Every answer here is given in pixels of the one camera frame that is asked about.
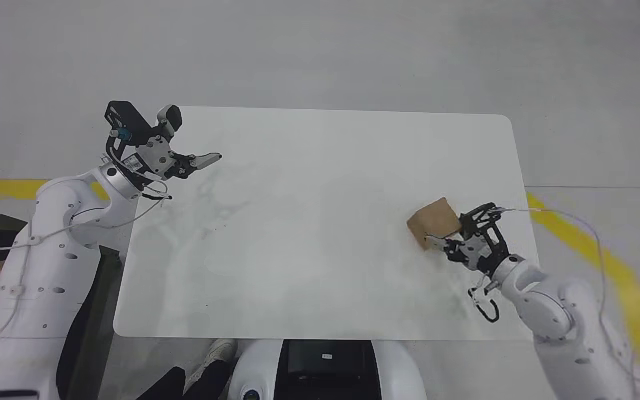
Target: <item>person's leg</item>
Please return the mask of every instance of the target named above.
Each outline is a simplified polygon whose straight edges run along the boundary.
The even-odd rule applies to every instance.
[[[215,400],[224,390],[231,374],[231,361],[238,348],[235,339],[217,339],[209,348],[202,365],[185,384],[185,400]]]
[[[184,370],[173,367],[138,400],[179,400],[184,390]]]

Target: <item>black pants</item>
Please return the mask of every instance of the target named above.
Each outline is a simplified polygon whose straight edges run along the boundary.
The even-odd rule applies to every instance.
[[[184,370],[173,367],[151,386],[138,400],[217,400],[229,380],[231,366],[224,361],[214,361],[202,373],[187,393],[184,390]]]

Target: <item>cable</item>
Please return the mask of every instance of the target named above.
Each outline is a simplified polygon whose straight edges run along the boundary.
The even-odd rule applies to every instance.
[[[156,192],[157,194],[161,195],[161,197],[169,197],[169,195],[167,195],[167,192],[169,191],[169,187],[167,186],[166,183],[164,183],[161,179],[158,178],[152,178],[149,176],[146,176],[145,174],[141,174],[140,172],[133,170],[129,167],[127,167],[126,165],[124,165],[124,163],[120,160],[118,160],[118,157],[115,156],[115,154],[113,154],[113,148],[109,148],[109,155],[111,156],[111,159],[113,161],[116,162],[116,164],[118,164],[120,167],[126,169],[127,171],[131,172],[132,174],[136,174],[144,179],[148,179],[150,181],[154,181],[154,182],[159,182],[162,186],[164,186],[164,192],[160,192],[150,186],[147,185],[147,188],[149,188],[149,190],[153,190],[154,192]]]
[[[160,199],[158,201],[156,201],[155,203],[153,203],[149,208],[147,208],[142,214],[138,215],[137,217],[124,222],[122,224],[119,225],[113,225],[113,226],[102,226],[102,225],[98,225],[95,223],[95,221],[93,220],[89,220],[89,221],[85,221],[85,222],[81,222],[79,224],[75,224],[75,225],[68,225],[65,226],[64,228],[60,228],[56,231],[47,233],[46,235],[43,236],[31,236],[31,233],[29,233],[29,238],[32,238],[31,240],[36,240],[38,239],[38,241],[36,243],[30,244],[30,243],[23,243],[23,244],[19,244],[19,245],[15,245],[15,246],[11,246],[11,247],[0,247],[0,250],[12,250],[12,249],[19,249],[21,247],[31,247],[31,246],[37,246],[40,243],[42,243],[43,240],[50,238],[51,236],[60,233],[60,232],[64,232],[66,230],[78,227],[78,226],[82,226],[82,225],[91,225],[91,226],[96,226],[99,228],[103,228],[103,229],[115,229],[115,228],[120,228],[123,227],[125,225],[129,225],[135,221],[137,221],[138,219],[144,217],[149,211],[151,211],[155,206],[157,206],[158,204],[160,204],[161,202],[163,202],[165,199]]]
[[[27,224],[27,237],[31,237],[32,221],[33,221],[33,216],[29,218],[29,223]],[[18,285],[17,285],[17,287],[19,288],[22,288],[22,279],[24,278],[24,273],[27,270],[27,263],[29,261],[29,250],[31,250],[31,246],[27,247],[24,253],[24,261],[22,262],[22,266],[20,267],[20,277],[18,278]],[[5,323],[2,324],[2,327],[0,328],[0,334],[4,332],[5,328],[9,326],[9,324],[13,320],[13,317],[16,315],[16,312],[18,311],[18,301],[20,301],[20,296],[22,296],[23,292],[24,291],[21,290],[20,293],[16,295],[15,302],[13,303],[13,310],[11,310],[11,315],[9,315],[9,318],[7,318]]]
[[[605,262],[604,262],[604,255],[603,255],[603,252],[602,252],[602,243],[600,241],[600,236],[598,235],[598,232],[595,230],[595,228],[593,226],[591,226],[591,224],[589,224],[587,221],[583,220],[582,218],[578,217],[577,215],[573,215],[573,214],[571,214],[569,212],[558,210],[558,209],[554,209],[554,208],[502,208],[502,207],[498,207],[498,208],[496,208],[494,210],[490,210],[489,212],[503,213],[503,212],[508,212],[508,211],[553,212],[553,213],[561,214],[561,215],[567,216],[567,217],[569,217],[569,218],[571,218],[571,219],[573,219],[575,221],[578,221],[581,224],[583,224],[589,230],[589,232],[593,235],[593,237],[596,239],[596,247],[598,249],[598,259],[599,259],[598,262],[600,264],[600,283],[601,283],[601,286],[602,286],[602,302],[600,303],[600,309],[598,310],[598,323],[600,324],[600,329],[602,329],[602,331],[604,332],[604,337],[605,337],[605,340],[607,342],[607,347],[608,347],[610,355],[613,357],[613,359],[616,361],[616,363],[618,363],[618,365],[622,368],[622,370],[625,373],[627,373],[629,375],[629,377],[632,379],[633,394],[634,394],[634,397],[635,397],[636,385],[633,384],[633,381],[640,382],[640,377],[637,377],[635,375],[635,371],[634,371],[633,367],[631,369],[629,369],[629,367],[624,365],[624,363],[622,361],[620,361],[620,359],[616,356],[615,348],[613,346],[613,342],[611,340],[611,337],[609,336],[609,332],[607,331],[607,329],[605,328],[605,325],[604,325],[604,308],[605,308],[605,301],[606,301],[606,296],[607,296],[607,280],[606,280],[606,275],[605,275],[605,271],[604,271]],[[631,352],[631,365],[635,366],[635,353],[633,351]]]

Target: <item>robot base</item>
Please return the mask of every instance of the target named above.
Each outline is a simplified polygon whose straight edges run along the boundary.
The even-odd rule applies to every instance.
[[[257,340],[238,360],[230,400],[426,400],[420,371],[394,341]]]

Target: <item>shoe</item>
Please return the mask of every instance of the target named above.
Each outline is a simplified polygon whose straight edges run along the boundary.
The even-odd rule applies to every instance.
[[[204,361],[196,371],[187,378],[184,383],[184,392],[186,393],[189,388],[202,377],[202,373],[214,361],[224,361],[230,363],[236,355],[238,350],[238,341],[235,339],[216,339],[209,347]]]

